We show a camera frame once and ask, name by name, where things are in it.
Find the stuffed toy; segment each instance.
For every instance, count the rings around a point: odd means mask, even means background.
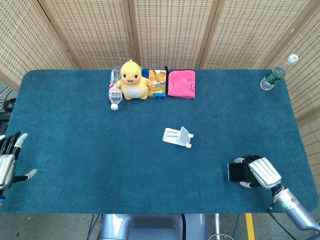
[[[137,63],[127,61],[121,68],[121,79],[116,83],[117,88],[121,88],[124,98],[143,99],[148,96],[148,86],[151,85],[149,79],[141,76],[141,69]]]

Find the plastic bottle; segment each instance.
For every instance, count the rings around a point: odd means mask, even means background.
[[[298,61],[298,56],[291,54],[288,60],[280,65],[274,67],[260,82],[262,90],[268,91],[272,89],[286,74],[290,71],[292,65]]]
[[[122,90],[116,86],[116,83],[121,79],[121,67],[116,66],[111,71],[109,99],[111,102],[111,109],[118,110],[118,104],[122,100]]]

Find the black phone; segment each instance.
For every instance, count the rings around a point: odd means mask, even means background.
[[[242,163],[228,163],[228,180],[229,182],[255,182],[256,178],[248,166]]]

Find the pink towel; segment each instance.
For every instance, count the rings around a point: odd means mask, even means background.
[[[186,99],[196,96],[196,72],[193,70],[172,70],[167,84],[169,96]]]

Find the woven screen panel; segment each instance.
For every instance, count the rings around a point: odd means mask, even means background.
[[[135,0],[141,65],[194,69],[213,0]]]
[[[307,21],[270,67],[295,53],[298,62],[286,76],[295,116],[320,106],[320,8]]]
[[[308,2],[226,0],[203,68],[258,68]]]
[[[131,56],[121,0],[42,0],[80,68],[122,66]]]
[[[0,33],[0,72],[14,85],[30,70],[73,68],[31,0],[0,1]]]
[[[320,193],[320,118],[300,128],[313,179]]]

